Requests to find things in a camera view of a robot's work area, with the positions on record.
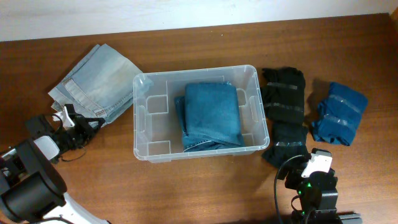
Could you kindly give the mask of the small black taped garment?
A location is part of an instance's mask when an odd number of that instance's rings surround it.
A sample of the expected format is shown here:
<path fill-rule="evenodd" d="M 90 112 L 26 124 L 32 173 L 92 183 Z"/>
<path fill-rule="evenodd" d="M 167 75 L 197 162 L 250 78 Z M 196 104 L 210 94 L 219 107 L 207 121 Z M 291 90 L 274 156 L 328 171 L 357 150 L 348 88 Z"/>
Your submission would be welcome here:
<path fill-rule="evenodd" d="M 273 123 L 272 146 L 262 154 L 262 158 L 279 168 L 291 157 L 306 155 L 307 134 L 308 128 L 301 124 Z"/>

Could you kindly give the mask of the light blue jeans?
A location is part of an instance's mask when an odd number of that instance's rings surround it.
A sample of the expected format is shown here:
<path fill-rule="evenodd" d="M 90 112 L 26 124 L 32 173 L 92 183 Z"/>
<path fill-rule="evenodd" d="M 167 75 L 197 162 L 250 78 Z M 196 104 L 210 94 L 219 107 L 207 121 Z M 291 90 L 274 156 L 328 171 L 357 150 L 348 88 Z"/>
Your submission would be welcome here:
<path fill-rule="evenodd" d="M 49 91 L 52 108 L 72 104 L 78 114 L 110 124 L 132 106 L 133 80 L 141 73 L 112 47 L 96 45 Z"/>

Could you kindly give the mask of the teal taped garment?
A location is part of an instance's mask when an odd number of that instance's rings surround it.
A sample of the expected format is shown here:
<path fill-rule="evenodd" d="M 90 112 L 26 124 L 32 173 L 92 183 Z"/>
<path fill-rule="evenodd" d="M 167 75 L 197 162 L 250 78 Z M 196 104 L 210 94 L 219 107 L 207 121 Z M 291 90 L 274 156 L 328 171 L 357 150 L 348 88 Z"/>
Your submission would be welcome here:
<path fill-rule="evenodd" d="M 352 145 L 367 105 L 368 99 L 362 93 L 331 82 L 328 97 L 317 106 L 319 119 L 312 123 L 314 140 Z"/>

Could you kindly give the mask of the large black taped garment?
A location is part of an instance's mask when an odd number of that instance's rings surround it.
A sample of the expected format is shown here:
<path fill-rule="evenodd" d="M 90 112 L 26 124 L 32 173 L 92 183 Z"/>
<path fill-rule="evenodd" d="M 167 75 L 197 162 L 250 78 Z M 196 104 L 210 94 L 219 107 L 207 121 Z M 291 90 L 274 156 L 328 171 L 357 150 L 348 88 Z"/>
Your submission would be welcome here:
<path fill-rule="evenodd" d="M 266 117 L 279 122 L 303 124 L 304 90 L 303 73 L 294 67 L 263 68 L 267 85 L 261 88 Z"/>

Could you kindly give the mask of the clear plastic storage container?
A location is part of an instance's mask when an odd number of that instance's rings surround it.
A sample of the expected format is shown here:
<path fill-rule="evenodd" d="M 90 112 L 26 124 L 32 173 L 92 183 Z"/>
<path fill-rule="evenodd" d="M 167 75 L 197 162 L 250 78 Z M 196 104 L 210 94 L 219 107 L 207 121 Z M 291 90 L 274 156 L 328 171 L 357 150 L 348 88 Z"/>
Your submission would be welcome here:
<path fill-rule="evenodd" d="M 174 99 L 189 83 L 229 82 L 237 89 L 244 147 L 184 152 Z M 133 80 L 134 155 L 142 161 L 170 162 L 238 156 L 266 149 L 271 141 L 257 70 L 252 65 L 142 73 Z"/>

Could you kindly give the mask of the dark blue jeans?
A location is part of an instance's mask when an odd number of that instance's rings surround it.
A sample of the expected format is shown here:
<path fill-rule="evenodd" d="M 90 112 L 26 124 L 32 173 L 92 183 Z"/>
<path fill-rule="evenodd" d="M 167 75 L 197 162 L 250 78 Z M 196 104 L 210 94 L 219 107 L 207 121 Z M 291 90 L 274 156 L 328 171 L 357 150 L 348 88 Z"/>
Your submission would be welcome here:
<path fill-rule="evenodd" d="M 189 83 L 174 103 L 184 152 L 245 146 L 237 89 L 230 82 Z"/>

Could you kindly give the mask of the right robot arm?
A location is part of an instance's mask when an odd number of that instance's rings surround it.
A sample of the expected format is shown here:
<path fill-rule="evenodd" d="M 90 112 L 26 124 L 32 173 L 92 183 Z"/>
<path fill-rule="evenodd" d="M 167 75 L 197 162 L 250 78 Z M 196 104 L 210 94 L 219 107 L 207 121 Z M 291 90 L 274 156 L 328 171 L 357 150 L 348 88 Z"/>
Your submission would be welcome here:
<path fill-rule="evenodd" d="M 331 168 L 332 160 L 329 151 L 314 148 L 310 153 L 287 159 L 279 167 L 274 180 L 283 180 L 285 188 L 296 191 L 296 196 L 290 202 L 299 200 L 301 206 L 300 209 L 292 208 L 288 223 L 363 223 L 358 213 L 337 212 L 338 178 Z"/>

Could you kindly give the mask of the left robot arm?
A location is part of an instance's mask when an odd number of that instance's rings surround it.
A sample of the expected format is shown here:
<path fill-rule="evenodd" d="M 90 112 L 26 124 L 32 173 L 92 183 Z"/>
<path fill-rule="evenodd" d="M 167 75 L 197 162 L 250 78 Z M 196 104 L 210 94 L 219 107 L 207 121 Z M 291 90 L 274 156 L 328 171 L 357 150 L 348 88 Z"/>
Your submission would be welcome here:
<path fill-rule="evenodd" d="M 59 123 L 57 128 L 49 117 Z M 31 137 L 1 154 L 3 214 L 16 223 L 104 223 L 72 199 L 54 168 L 64 153 L 83 149 L 104 122 L 84 117 L 72 104 L 26 121 Z"/>

